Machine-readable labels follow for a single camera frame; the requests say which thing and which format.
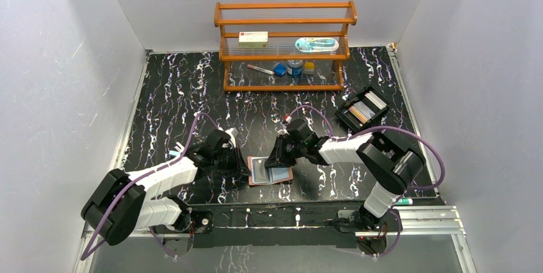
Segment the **brown leather card holder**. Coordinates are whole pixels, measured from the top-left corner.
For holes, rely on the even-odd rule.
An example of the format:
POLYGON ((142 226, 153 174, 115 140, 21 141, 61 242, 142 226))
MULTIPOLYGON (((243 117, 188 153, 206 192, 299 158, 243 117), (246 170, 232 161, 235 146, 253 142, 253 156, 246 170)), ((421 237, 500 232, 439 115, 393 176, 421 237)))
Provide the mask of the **brown leather card holder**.
POLYGON ((265 157, 256 157, 256 156, 249 156, 247 158, 247 166, 251 172, 251 175, 248 177, 248 183, 250 186, 264 186, 264 185, 274 185, 278 183, 283 183, 286 181, 291 181, 293 176, 293 169, 291 167, 275 167, 268 169, 270 171, 271 175, 271 182, 265 183, 265 184, 255 184, 252 181, 252 159, 253 158, 265 158, 265 157))

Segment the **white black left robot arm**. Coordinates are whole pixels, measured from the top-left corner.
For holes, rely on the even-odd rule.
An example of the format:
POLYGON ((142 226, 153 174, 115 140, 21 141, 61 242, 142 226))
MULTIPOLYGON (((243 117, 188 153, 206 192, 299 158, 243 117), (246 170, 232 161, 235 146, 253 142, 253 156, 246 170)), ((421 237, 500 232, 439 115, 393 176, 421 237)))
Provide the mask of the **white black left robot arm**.
POLYGON ((247 176, 237 135, 235 128, 214 129, 204 142, 190 146, 184 157, 140 171, 109 171, 83 206, 82 219, 109 245, 121 243, 137 229, 195 228, 195 212, 169 192, 215 172, 226 178, 247 176))

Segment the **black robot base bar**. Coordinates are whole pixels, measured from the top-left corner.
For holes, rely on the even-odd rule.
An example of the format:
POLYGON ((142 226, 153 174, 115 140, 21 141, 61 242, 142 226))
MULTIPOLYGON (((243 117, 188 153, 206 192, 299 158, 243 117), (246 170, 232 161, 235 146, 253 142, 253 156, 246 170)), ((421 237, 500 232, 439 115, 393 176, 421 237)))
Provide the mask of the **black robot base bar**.
POLYGON ((235 245, 334 245, 353 248, 355 233, 367 230, 359 217, 362 201, 200 204, 211 217, 197 230, 197 249, 235 245))

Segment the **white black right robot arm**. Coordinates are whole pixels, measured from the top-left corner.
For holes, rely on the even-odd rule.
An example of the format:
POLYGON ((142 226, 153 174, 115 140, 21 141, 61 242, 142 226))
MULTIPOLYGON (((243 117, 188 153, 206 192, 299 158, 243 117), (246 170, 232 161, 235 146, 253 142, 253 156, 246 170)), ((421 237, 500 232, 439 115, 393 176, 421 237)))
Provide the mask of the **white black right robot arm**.
POLYGON ((385 224, 386 213, 408 190, 426 163, 419 150, 399 138, 398 133, 412 136, 409 131, 384 126, 346 138, 318 136, 306 121, 295 119, 277 135, 264 165, 267 169, 292 167, 299 158, 315 165, 365 165, 376 183, 359 208, 359 217, 366 229, 376 231, 385 224))

